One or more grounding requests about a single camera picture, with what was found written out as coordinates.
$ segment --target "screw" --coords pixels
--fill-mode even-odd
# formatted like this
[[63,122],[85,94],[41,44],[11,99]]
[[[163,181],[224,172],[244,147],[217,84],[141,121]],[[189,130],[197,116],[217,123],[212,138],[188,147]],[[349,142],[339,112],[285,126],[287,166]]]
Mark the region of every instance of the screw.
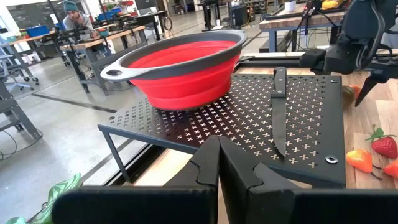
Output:
[[330,164],[336,164],[338,162],[338,159],[334,155],[328,155],[325,157],[325,160],[330,163]]

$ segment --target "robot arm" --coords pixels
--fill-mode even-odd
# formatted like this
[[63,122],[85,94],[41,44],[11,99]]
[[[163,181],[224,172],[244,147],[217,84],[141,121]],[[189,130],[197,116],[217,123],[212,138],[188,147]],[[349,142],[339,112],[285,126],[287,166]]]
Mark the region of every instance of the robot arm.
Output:
[[[381,44],[383,33],[395,34],[390,28],[395,24],[397,4],[397,0],[354,0],[344,15],[337,43],[326,53],[322,62],[323,71],[327,73],[350,74],[359,69],[371,70],[356,106],[375,85],[398,78],[398,60],[392,58],[386,63],[374,61],[377,50],[386,48]],[[308,63],[303,59],[300,61],[300,64]]]

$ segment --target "colander handle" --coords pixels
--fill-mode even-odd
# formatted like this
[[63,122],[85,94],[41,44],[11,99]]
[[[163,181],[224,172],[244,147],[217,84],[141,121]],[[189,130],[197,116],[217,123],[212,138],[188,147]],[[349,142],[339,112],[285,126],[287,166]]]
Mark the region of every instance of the colander handle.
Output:
[[151,70],[152,68],[125,68],[117,60],[101,71],[101,77],[108,81],[120,82],[133,79]]

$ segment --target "beanie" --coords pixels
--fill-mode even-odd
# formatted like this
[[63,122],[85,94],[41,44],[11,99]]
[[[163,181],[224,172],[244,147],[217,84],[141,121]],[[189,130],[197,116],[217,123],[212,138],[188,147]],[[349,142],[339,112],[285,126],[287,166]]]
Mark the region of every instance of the beanie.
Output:
[[74,3],[73,1],[68,1],[68,0],[63,1],[63,9],[65,10],[65,12],[79,11],[79,9],[76,6],[76,3]]

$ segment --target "black knife handle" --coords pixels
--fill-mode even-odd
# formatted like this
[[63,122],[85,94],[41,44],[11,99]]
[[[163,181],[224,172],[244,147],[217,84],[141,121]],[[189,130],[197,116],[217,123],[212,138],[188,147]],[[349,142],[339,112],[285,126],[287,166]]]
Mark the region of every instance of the black knife handle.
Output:
[[271,98],[286,98],[286,68],[275,68],[274,75],[275,90],[271,93]]

